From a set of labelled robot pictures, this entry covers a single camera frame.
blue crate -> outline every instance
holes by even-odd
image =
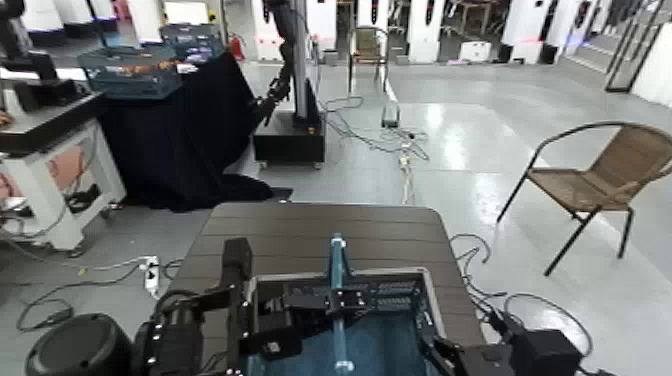
[[[224,53],[216,25],[172,24],[163,26],[160,32],[163,42],[174,48],[177,59],[185,63],[205,63]]]
[[[109,47],[77,60],[91,89],[112,99],[164,99],[182,85],[170,47]]]

black cloth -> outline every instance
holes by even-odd
[[[183,76],[182,87],[164,100],[108,100],[99,120],[126,186],[125,203],[184,212],[272,197],[261,181],[222,174],[257,126],[252,99],[225,53]]]

gray table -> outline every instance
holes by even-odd
[[[224,241],[241,236],[252,246],[254,275],[324,272],[334,232],[347,241],[352,268],[427,268],[447,336],[463,345],[484,343],[441,217],[426,208],[223,204],[214,209],[170,288],[202,292],[216,285]],[[226,349],[226,317],[226,312],[206,315],[204,359]]]

chair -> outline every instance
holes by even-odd
[[[467,25],[467,15],[472,8],[482,8],[483,9],[483,18],[481,20],[481,35],[485,34],[485,31],[490,23],[490,13],[492,12],[492,5],[495,2],[493,0],[452,0],[452,5],[448,11],[448,17],[453,18],[455,15],[455,9],[458,6],[462,6],[462,22],[460,23],[459,33],[464,34],[464,29]]]
[[[385,39],[387,46],[383,52],[383,46],[379,35]],[[374,82],[380,76],[381,65],[384,68],[383,91],[386,91],[385,82],[389,74],[388,62],[390,56],[389,34],[387,31],[376,26],[358,26],[350,30],[348,33],[348,46],[352,46],[352,39],[355,38],[354,51],[348,57],[348,95],[352,92],[352,75],[354,65],[356,63],[369,63],[376,66],[376,71],[373,77]]]
[[[577,132],[607,127],[620,129],[588,170],[534,167],[535,161],[546,145]],[[497,223],[504,217],[523,182],[529,179],[567,210],[572,218],[581,223],[548,266],[544,272],[545,276],[548,277],[553,272],[576,238],[601,211],[628,213],[618,252],[618,258],[623,258],[635,214],[630,207],[630,201],[648,183],[672,172],[672,167],[666,167],[670,159],[672,159],[672,136],[653,127],[625,122],[600,122],[570,129],[539,145],[511,197],[497,217]],[[584,218],[578,213],[588,215]]]

white pillar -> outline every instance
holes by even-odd
[[[436,62],[439,56],[441,19],[445,0],[435,0],[431,10],[428,0],[411,1],[408,17],[408,60],[415,64]]]
[[[28,32],[63,30],[63,22],[53,0],[24,0],[26,11],[21,21]]]
[[[259,60],[282,60],[280,45],[282,38],[275,27],[273,13],[264,7],[263,0],[252,0],[254,17],[254,44]]]
[[[138,42],[161,43],[162,11],[155,0],[128,0],[128,9],[133,19],[133,27]]]
[[[306,0],[308,30],[322,57],[324,50],[336,48],[336,0]]]
[[[576,12],[579,9],[579,3],[581,3],[581,1],[582,0],[558,1],[558,6],[555,9],[555,16],[553,17],[553,23],[551,23],[551,28],[546,37],[546,44],[558,49],[555,57],[556,60],[568,42],[569,33],[573,29],[574,19],[576,18]]]
[[[539,40],[551,0],[513,0],[504,26],[502,51],[508,51],[508,61],[525,59],[526,64],[536,64],[543,42]]]

